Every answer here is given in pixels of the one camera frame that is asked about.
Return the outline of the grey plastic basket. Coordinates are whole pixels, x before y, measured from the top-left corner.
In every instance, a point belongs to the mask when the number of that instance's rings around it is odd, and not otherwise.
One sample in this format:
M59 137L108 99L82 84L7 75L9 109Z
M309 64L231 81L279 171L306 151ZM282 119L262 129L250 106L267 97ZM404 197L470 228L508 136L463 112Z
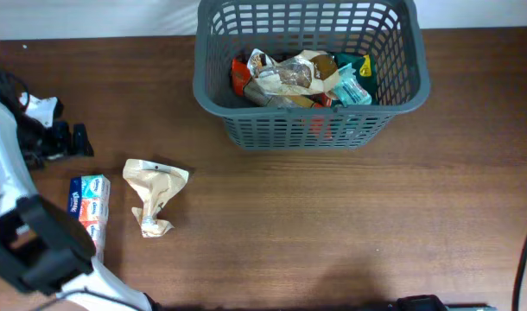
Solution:
M260 49L286 60L305 49L370 55L378 88L371 105L259 107L235 94L234 59ZM429 72L412 0L203 1L198 7L194 96L221 117L243 149L356 149L396 115L427 99Z

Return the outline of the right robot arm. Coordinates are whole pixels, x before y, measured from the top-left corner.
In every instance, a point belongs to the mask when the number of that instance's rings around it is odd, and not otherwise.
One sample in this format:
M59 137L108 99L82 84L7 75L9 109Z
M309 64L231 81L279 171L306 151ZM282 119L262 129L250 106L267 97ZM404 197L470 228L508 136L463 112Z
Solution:
M445 304L436 295L414 295L399 298L392 304L397 311L498 311L486 304Z

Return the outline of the green Nescafe coffee bag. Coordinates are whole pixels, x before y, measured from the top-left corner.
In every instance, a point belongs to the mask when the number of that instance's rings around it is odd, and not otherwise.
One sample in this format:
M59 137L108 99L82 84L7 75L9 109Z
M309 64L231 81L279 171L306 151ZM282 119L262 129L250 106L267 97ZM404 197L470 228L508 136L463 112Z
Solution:
M376 100L378 90L377 71L375 60L369 55L357 56L352 54L337 53L333 55L334 60L340 70L346 64L351 64L356 70L356 77L359 84L371 95L371 105Z

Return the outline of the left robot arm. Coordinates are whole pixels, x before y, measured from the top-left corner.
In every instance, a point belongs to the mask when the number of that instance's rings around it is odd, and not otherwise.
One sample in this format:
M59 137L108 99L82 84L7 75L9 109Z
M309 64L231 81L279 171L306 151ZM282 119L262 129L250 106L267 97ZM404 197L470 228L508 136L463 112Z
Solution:
M27 85L0 69L0 278L18 291L40 292L50 308L71 301L87 310L159 310L161 305L111 273L73 216L40 195L29 171L46 161L94 152L83 124L60 120L57 101L47 122L21 100Z

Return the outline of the orange spaghetti pasta packet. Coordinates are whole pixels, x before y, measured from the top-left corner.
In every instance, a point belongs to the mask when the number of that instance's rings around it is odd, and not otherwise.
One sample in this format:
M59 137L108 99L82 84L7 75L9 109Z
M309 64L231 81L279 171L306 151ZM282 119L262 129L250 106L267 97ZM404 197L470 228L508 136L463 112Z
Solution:
M272 108L330 108L332 100L324 93L309 96L280 96L265 94L251 77L246 64L240 60L232 60L232 89L260 107Z

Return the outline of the beige paper bag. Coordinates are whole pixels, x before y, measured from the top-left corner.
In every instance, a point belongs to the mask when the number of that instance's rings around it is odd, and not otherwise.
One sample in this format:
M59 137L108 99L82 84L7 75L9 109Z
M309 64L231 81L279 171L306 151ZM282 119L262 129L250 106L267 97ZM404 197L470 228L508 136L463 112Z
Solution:
M124 164L123 178L137 192L142 207L132 207L144 238L159 238L174 226L157 214L186 185L189 172L161 163L128 159Z

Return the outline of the Kleenex tissue multipack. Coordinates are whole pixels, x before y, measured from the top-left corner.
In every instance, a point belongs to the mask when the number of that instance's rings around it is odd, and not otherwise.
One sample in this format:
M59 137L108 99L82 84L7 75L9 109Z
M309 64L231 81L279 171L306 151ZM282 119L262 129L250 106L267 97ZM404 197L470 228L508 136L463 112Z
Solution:
M104 175L80 176L70 180L67 213L85 227L101 263L104 262L110 191L111 183Z

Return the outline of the small light green packet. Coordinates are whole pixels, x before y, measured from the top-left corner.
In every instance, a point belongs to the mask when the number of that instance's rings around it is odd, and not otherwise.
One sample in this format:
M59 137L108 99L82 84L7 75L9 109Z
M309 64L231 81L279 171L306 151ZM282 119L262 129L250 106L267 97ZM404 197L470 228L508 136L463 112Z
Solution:
M346 64L339 70L340 82L332 92L343 106L370 105L371 95L357 81L356 70Z

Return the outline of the beige brown snack bag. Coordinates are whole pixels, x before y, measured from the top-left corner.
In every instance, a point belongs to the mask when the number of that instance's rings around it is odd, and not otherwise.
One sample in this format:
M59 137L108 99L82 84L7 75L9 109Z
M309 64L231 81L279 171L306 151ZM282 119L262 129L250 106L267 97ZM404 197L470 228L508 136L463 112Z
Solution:
M301 96L326 93L340 82L340 72L331 54L303 50L277 62L259 49L247 62L252 79L270 95Z

